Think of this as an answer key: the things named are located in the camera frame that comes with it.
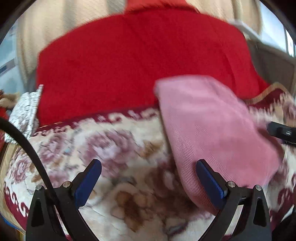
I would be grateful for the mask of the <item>pink corduroy jacket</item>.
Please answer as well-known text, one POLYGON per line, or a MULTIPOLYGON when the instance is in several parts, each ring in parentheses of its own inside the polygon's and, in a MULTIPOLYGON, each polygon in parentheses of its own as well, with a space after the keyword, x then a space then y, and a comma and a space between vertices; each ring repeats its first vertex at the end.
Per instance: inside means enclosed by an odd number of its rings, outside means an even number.
POLYGON ((278 171, 283 150, 255 122, 247 106, 210 76, 158 80, 154 87, 177 171, 189 198, 211 214, 217 208, 196 176, 200 159, 238 186, 265 186, 278 171))

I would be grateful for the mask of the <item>red pillow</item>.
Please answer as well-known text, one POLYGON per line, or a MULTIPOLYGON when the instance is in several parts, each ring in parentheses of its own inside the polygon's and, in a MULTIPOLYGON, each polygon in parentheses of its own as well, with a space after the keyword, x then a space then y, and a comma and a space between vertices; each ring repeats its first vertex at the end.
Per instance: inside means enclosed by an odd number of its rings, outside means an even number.
POLYGON ((186 0, 128 0, 125 5, 125 13, 144 11, 148 9, 185 9, 199 13, 198 9, 187 3, 186 0))

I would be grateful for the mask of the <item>brown wooden cabinet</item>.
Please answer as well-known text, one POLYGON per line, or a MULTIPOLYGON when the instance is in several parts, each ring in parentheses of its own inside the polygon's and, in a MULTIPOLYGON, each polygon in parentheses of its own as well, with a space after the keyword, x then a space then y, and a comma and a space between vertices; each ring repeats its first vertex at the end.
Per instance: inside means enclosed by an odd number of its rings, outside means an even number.
POLYGON ((279 82, 295 95, 295 58, 259 41, 248 40, 247 45, 257 73, 270 84, 279 82))

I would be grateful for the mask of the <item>floral plush blanket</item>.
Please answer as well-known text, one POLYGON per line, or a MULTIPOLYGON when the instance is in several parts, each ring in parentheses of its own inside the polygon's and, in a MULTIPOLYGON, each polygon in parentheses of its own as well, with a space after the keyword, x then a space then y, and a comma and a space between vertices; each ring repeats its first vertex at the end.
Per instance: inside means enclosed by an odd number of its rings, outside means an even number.
MULTIPOLYGON (((257 121, 295 127, 294 98, 279 83, 247 100, 257 121)), ((53 187, 72 181, 87 157, 101 159, 103 171, 80 213, 99 240, 198 240, 214 216, 186 196, 171 159, 159 110, 95 114, 39 127, 29 142, 53 187)), ((295 148, 285 156, 264 193, 272 230, 292 213, 295 148)), ((1 154, 1 216, 25 233, 36 167, 16 144, 1 154)))

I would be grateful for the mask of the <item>red sofa cover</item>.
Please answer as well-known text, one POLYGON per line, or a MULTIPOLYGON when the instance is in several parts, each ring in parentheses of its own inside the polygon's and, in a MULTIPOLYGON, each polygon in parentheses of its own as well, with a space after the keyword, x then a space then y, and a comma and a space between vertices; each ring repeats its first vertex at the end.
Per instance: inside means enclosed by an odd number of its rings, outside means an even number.
POLYGON ((93 21, 39 54, 40 125, 109 110, 153 106, 154 83, 209 75, 239 98, 267 88, 243 33, 189 9, 152 9, 93 21))

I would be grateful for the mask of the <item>white patterned cushion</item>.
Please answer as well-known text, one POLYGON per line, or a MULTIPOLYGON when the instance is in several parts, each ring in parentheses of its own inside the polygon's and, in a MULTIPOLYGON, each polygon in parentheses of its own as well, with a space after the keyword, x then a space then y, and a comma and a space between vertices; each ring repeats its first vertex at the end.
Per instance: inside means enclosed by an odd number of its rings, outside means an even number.
POLYGON ((37 129, 37 110, 43 92, 43 84, 36 91, 25 92, 13 108, 9 122, 14 125, 26 139, 29 139, 37 129))

